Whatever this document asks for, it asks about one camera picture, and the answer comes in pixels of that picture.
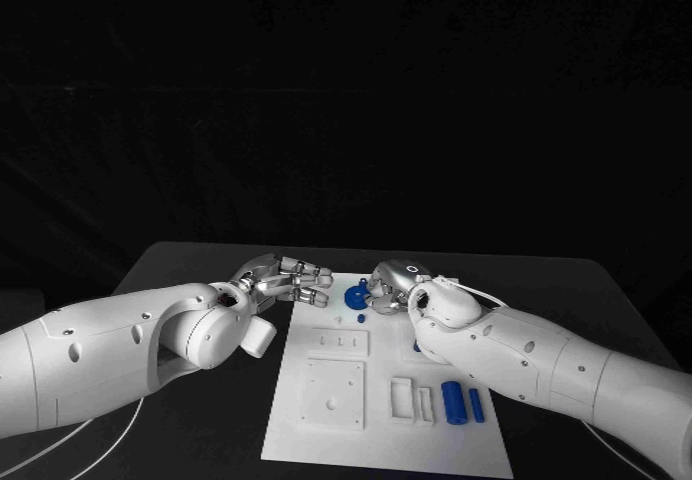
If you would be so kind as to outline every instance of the robotic hand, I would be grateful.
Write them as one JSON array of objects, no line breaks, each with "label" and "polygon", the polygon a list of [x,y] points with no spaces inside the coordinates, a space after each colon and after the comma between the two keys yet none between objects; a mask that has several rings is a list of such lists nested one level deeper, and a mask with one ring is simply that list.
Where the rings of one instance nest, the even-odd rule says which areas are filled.
[{"label": "robotic hand", "polygon": [[223,363],[259,358],[279,300],[327,305],[331,271],[266,254],[227,282],[190,283],[70,305],[0,335],[0,438],[83,422]]},{"label": "robotic hand", "polygon": [[415,262],[382,262],[366,303],[406,312],[418,347],[506,397],[559,412],[625,441],[674,479],[692,478],[692,375],[576,336],[546,319],[483,307]]}]

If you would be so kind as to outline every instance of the blue cylinder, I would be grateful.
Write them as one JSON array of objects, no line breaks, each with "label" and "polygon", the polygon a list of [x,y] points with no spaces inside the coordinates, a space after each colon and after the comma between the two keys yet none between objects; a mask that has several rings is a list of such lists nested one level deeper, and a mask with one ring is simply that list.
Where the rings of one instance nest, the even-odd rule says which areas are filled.
[{"label": "blue cylinder", "polygon": [[471,398],[471,408],[475,422],[483,423],[485,421],[485,417],[483,416],[483,408],[480,406],[478,391],[474,388],[468,390],[468,397]]},{"label": "blue cylinder", "polygon": [[464,395],[458,382],[442,383],[444,412],[449,425],[462,425],[468,422],[465,414]]},{"label": "blue cylinder", "polygon": [[346,305],[353,310],[364,310],[367,308],[367,304],[364,303],[364,296],[369,295],[367,291],[367,280],[364,278],[360,279],[357,285],[350,287],[343,294],[343,300]]}]

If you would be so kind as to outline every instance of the hole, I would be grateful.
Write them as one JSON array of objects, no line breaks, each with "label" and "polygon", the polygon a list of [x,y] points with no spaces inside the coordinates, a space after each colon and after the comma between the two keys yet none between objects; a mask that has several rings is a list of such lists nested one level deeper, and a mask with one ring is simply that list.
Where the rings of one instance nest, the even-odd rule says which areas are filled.
[{"label": "hole", "polygon": [[415,306],[416,306],[419,309],[426,308],[426,306],[428,306],[428,300],[429,300],[429,296],[428,296],[428,294],[423,292],[423,293],[421,294],[421,297],[418,298],[418,302],[416,302]]},{"label": "hole", "polygon": [[132,333],[134,343],[138,345],[141,343],[141,335],[142,335],[141,327],[138,325],[132,327],[131,333]]},{"label": "hole", "polygon": [[76,363],[79,361],[79,358],[82,357],[82,344],[80,343],[73,343],[69,346],[67,355],[69,355],[69,359],[72,360],[72,362]]}]

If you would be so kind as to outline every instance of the black background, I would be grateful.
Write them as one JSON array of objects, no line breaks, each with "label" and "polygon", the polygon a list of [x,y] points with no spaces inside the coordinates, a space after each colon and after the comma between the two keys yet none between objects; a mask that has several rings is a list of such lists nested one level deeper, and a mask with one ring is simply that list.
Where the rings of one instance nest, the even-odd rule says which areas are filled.
[{"label": "black background", "polygon": [[576,257],[654,322],[692,264],[683,4],[8,9],[1,286],[108,295],[164,240]]}]

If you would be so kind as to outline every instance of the gray table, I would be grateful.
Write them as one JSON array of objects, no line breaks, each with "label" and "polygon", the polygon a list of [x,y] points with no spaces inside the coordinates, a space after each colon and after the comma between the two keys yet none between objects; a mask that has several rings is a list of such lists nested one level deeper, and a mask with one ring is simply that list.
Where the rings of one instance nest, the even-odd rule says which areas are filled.
[{"label": "gray table", "polygon": [[[607,271],[591,260],[163,242],[144,252],[113,294],[227,280],[245,261],[268,252],[336,272],[369,273],[382,260],[415,260],[435,274],[457,277],[464,285],[604,347],[679,370]],[[262,359],[237,350],[222,366],[174,380],[144,399],[126,437],[82,479],[448,478],[259,459],[291,308],[278,302],[262,314],[278,329]],[[638,478],[579,421],[494,393],[493,402],[514,478]],[[135,406],[137,402],[95,419],[67,443],[7,479],[69,479],[112,445]],[[73,428],[0,440],[0,471]]]}]

